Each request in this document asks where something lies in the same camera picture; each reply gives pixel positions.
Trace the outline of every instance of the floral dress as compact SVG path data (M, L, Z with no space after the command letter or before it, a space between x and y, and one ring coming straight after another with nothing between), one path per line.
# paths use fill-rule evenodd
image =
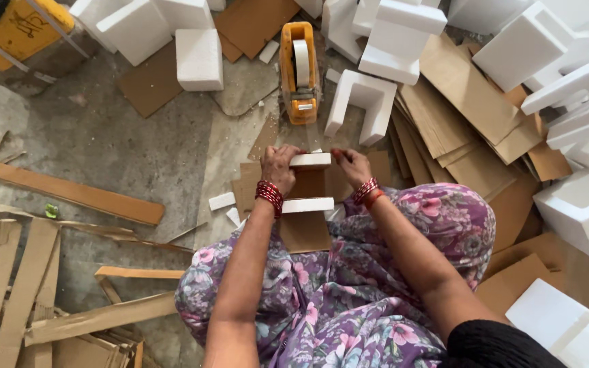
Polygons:
M384 188L389 200L475 289L492 252L495 216L456 184ZM370 214L351 198L346 218L328 222L330 251L288 254L272 231L256 341L264 367L436 367L446 350L397 270ZM176 292L176 307L204 346L226 260L238 241L197 251Z

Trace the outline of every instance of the gray concrete floor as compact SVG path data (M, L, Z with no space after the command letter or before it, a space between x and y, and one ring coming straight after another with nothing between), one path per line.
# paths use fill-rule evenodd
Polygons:
M443 0L442 9L448 4ZM156 241L167 241L198 222L208 222L176 241L191 249L225 238L233 226L224 212L209 213L206 200L230 190L229 182L239 176L238 163L247 161L265 116L278 109L278 76L272 67L276 60L269 65L245 57L235 64L225 61L224 92L181 93L149 119L141 118L114 85L114 79L130 67L119 54L100 51L37 97L21 97L0 87L0 135L11 131L0 156L23 149L28 154L13 165L160 202L166 205L166 214L154 228L2 184L0 203L33 213L42 213L45 204L52 203L59 206L63 219L126 227ZM356 68L332 50L327 51L327 65L338 71ZM324 88L320 121L328 116L334 89L331 82ZM81 95L85 106L71 99ZM265 106L259 108L256 104L262 99ZM346 123L360 126L363 116L364 111L350 107ZM279 142L306 145L301 131L288 124L281 128ZM356 132L347 128L336 139L325 139L323 147L357 146ZM377 148L389 150L394 159L388 139ZM396 174L394 180L398 187L403 183ZM68 312L108 304L92 276L101 265L182 270L191 259L187 252L118 244L76 230L64 229L61 237L56 304ZM123 300L176 288L176 280L112 282ZM203 350L178 316L138 326L164 368L200 366Z

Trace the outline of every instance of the yellow machine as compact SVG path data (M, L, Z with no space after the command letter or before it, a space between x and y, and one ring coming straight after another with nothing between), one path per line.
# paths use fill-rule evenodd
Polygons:
M54 0L34 0L67 34L74 28L70 12ZM0 0L0 48L24 61L60 39L60 34L26 1ZM12 63L0 55L0 71Z
M307 21L283 26L281 32L283 102L293 124L317 121L319 76L313 44L313 27Z

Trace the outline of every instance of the red bangle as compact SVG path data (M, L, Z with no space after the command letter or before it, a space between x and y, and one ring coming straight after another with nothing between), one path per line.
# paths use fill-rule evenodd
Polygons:
M351 196L353 202L356 204L363 204L365 196L367 196L372 190L378 188L378 180L372 178L365 182L356 192Z
M372 206L376 203L378 197L384 195L386 194L383 193L381 189L379 189L373 196L367 196L367 198L365 198L365 208L367 208L368 211L371 210Z
M283 196L279 191L279 188L276 188L276 185L270 183L267 180L261 180L258 182L256 186L256 197L254 199L261 197L267 200L274 206L274 218L279 219L281 217L281 213L283 211Z

